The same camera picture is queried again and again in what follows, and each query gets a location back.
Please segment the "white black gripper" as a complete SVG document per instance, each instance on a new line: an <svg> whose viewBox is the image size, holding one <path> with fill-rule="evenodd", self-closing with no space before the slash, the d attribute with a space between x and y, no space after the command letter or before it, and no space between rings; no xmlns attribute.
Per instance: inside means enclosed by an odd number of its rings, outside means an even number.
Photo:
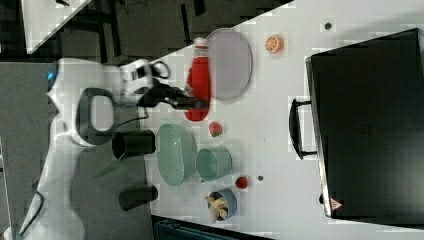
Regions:
<svg viewBox="0 0 424 240"><path fill-rule="evenodd" d="M160 97L154 96L160 79L170 77L170 69L163 61L151 63L144 59L119 67L121 76L121 90L119 102L123 105L153 108L161 102ZM170 87L169 99L185 99L170 101L170 105L177 110L206 109L209 104L194 99L190 91L178 87Z"/></svg>

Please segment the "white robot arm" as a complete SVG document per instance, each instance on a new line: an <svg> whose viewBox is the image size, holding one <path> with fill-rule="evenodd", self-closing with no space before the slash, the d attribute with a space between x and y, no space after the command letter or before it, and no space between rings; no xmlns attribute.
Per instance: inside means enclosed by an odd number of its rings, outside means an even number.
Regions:
<svg viewBox="0 0 424 240"><path fill-rule="evenodd" d="M118 128L115 108L205 109L208 103L183 89L163 84L155 64L139 59L121 66L61 58L47 73L47 96L57 110L49 148L18 240L84 240L85 228L71 207L70 187L85 149L112 140Z"/></svg>

